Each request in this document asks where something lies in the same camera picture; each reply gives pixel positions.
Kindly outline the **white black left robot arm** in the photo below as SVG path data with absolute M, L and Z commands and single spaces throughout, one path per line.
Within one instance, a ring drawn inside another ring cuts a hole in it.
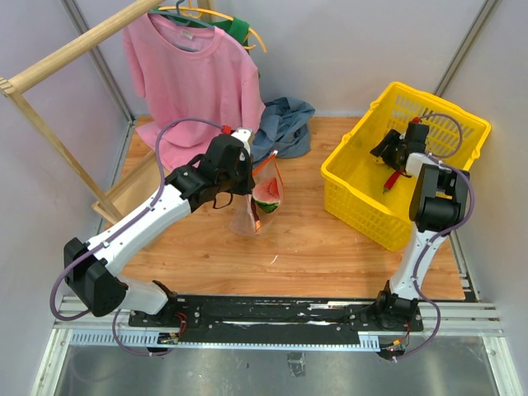
M 121 274 L 137 252 L 168 227 L 219 193 L 245 196 L 255 186 L 250 143 L 254 134 L 239 128 L 213 138 L 205 154 L 162 176 L 161 186 L 144 203 L 107 231 L 64 248 L 65 280 L 95 317 L 117 309 L 149 316 L 158 326 L 177 316 L 177 295 L 159 281 L 144 282 Z

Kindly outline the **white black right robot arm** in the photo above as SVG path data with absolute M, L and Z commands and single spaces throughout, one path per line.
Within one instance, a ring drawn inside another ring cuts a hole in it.
M 398 270 L 378 293 L 370 320 L 384 330 L 417 326 L 422 282 L 438 248 L 461 227 L 474 209 L 470 173 L 427 151 L 430 128 L 415 117 L 401 134 L 390 130 L 370 153 L 394 172 L 384 184 L 388 192 L 400 177 L 415 177 L 408 210 L 412 232 Z

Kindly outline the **clear orange zip top bag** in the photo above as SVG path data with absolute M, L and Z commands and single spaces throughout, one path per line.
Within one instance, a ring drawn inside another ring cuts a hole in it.
M 285 192 L 277 154 L 274 150 L 253 170 L 256 185 L 252 193 L 240 201 L 230 223 L 235 233 L 248 237 L 261 235 L 279 214 Z

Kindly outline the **watermelon slice toy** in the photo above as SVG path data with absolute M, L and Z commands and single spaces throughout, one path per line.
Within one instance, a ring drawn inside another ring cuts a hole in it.
M 277 179 L 272 177 L 257 183 L 252 190 L 252 198 L 264 213 L 270 214 L 275 211 L 281 205 Z

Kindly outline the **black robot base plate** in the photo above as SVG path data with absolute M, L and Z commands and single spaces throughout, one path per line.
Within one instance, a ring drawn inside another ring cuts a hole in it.
M 362 331 L 423 330 L 419 309 L 415 328 L 379 328 L 370 320 L 373 303 L 358 299 L 179 295 L 169 300 L 172 318 L 165 313 L 148 315 L 136 310 L 129 316 L 129 325 L 174 328 L 182 324 L 185 342 L 287 346 L 355 344 Z

